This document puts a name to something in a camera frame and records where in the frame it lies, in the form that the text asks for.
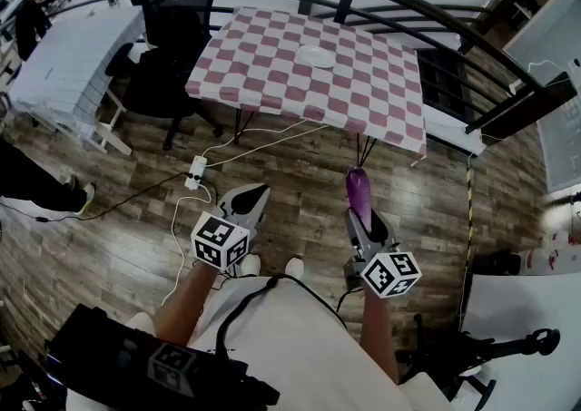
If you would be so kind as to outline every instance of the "white power strip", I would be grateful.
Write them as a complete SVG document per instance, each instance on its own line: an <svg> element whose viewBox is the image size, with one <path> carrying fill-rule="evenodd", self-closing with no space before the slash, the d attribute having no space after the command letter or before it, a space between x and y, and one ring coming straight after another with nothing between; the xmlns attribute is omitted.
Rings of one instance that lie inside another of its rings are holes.
<svg viewBox="0 0 581 411"><path fill-rule="evenodd" d="M185 181L185 186L190 190L198 190L200 187L200 181L203 177L203 172L206 169L206 164L208 163L208 158L204 158L203 156L196 156L193 159L192 166L190 167L190 174L193 177L199 177L198 180L195 180L193 177L190 179L189 177Z"/></svg>

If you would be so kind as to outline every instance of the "white cable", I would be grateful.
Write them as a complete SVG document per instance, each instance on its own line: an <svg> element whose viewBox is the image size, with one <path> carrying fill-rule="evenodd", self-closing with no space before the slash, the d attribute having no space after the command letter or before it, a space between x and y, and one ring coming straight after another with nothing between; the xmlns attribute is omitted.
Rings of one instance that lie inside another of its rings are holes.
<svg viewBox="0 0 581 411"><path fill-rule="evenodd" d="M258 150L262 150L262 148L266 148L266 147L269 147L269 146L272 146L272 145L276 145L277 143L284 142L285 140L296 139L297 137L301 137L302 135L306 135L307 133L316 132L316 131L319 131L320 129L324 129L325 127L329 127L329 126L328 125L321 125L321 127L317 127L316 129L312 129L310 131L306 131L306 132L303 132L303 133L298 133L297 135L292 135L291 137L284 137L283 139L280 139L280 140L278 140L276 142L269 143L268 145L262 145L262 146L259 146L258 148L255 148L254 150L250 150L249 152L244 152L242 154L239 154L238 156L234 156L233 158L230 158L229 160L215 162L214 164L208 164L206 167L207 168L211 168L211 167L214 167L214 166L218 166L220 164L224 164L225 162L230 162L230 161L237 160L238 158L241 158L242 156L246 156L247 154L257 152Z"/></svg>
<svg viewBox="0 0 581 411"><path fill-rule="evenodd" d="M181 197L177 203L175 203L175 212L173 213L173 219L172 219L172 235L173 235L173 239L175 240L175 242L178 245L178 248L180 249L180 253L182 254L182 265L180 266L180 270L178 270L178 275L175 278L175 286L173 287L173 290L167 294L167 297L165 297L162 301L162 305L165 304L165 302L167 301L167 299L173 295L173 292L178 288L178 283L180 282L180 275L182 274L182 270L183 270L183 266L185 265L185 254L183 253L182 250L182 246L180 245L180 242L178 241L178 239L175 236L175 233L173 232L173 225L175 224L175 217L178 215L178 208L180 206L180 201L182 200L199 200L202 201L204 203L211 203L212 202L212 196L210 194L210 192L208 191L208 189L206 189L203 185L200 184L200 187L202 187L204 190L206 190L206 193L208 193L208 200L204 200L203 198L199 198L199 197Z"/></svg>
<svg viewBox="0 0 581 411"><path fill-rule="evenodd" d="M554 65L559 71L566 73L565 69L563 69L561 66L559 66L554 61L551 61L550 59L546 59L545 61L541 61L540 63L529 63L527 71L530 73L531 66L542 66L543 64L547 64L547 63Z"/></svg>
<svg viewBox="0 0 581 411"><path fill-rule="evenodd" d="M303 122L306 122L307 120L305 119L304 121L300 121L297 122L296 124L293 124L290 127L287 127L286 129L282 129L281 131L274 131L273 129L244 129L242 132L272 132L272 133L285 133L286 131L288 131L289 129L292 129L293 127L295 127L296 125L302 124ZM204 153L202 153L202 157L204 157L206 155L207 152L209 152L210 150L214 150L215 148L221 148L223 146L229 145L230 143L232 143L232 141L236 138L236 136L233 136L231 139L229 139L226 143L223 143L222 145L214 145L211 146L210 148L208 148Z"/></svg>

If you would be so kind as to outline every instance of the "wooden floor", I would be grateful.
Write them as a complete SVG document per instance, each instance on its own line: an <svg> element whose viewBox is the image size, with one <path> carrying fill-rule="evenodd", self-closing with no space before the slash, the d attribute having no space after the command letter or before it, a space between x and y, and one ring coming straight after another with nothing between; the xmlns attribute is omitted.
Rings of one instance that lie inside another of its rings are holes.
<svg viewBox="0 0 581 411"><path fill-rule="evenodd" d="M235 111L212 105L231 137ZM281 129L294 121L261 114L251 127ZM128 114L118 133L133 147L124 157L81 147L26 117L9 131L14 144L61 181L74 172L94 181L97 199L88 215L121 201L179 171L193 156L217 144L212 128L193 117L182 124L169 154L162 141L169 122ZM314 127L304 123L287 134ZM266 132L244 134L240 146L209 152L222 161L273 142ZM430 142L428 158L416 167L411 154L377 144L365 170L372 182L375 209L394 226L402 250L415 254L424 277L411 292L395 298L397 347L415 346L413 315L422 313L430 328L451 328L460 299L468 242L467 157ZM342 266L351 256L343 215L347 209L345 173L356 162L355 136L327 128L284 142L237 161L207 170L220 194L248 182L272 187L255 252L263 272L283 270L293 255L303 257L306 282L332 305L344 291ZM545 168L533 126L473 158L474 245L476 251L538 244L541 229L537 198L546 192ZM170 225L176 201L199 195L168 182L99 220L39 223L0 207L4 237L0 243L0 331L34 357L42 351L77 303L98 306L120 321L139 311L152 314L172 289L181 263ZM26 202L10 201L34 215ZM209 205L182 202L175 227L188 251L189 235ZM350 296L341 309L350 332L360 332L362 298Z"/></svg>

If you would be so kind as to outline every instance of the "table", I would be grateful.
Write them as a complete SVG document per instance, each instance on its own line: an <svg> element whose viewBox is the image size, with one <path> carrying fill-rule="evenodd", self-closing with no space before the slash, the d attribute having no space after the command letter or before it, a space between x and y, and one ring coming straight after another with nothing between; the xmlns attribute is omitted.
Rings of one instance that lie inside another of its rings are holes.
<svg viewBox="0 0 581 411"><path fill-rule="evenodd" d="M109 90L107 64L122 45L143 34L141 7L112 8L96 15L56 21L34 49L10 89L14 107L76 139L106 152L106 143L125 154L131 149L111 132L125 109ZM111 124L96 121L105 94L117 104ZM93 141L93 134L103 138Z"/></svg>
<svg viewBox="0 0 581 411"><path fill-rule="evenodd" d="M335 65L307 65L297 54L303 45L335 53ZM208 43L185 89L195 98L299 116L366 134L368 143L371 137L426 154L416 52L356 27L239 8Z"/></svg>

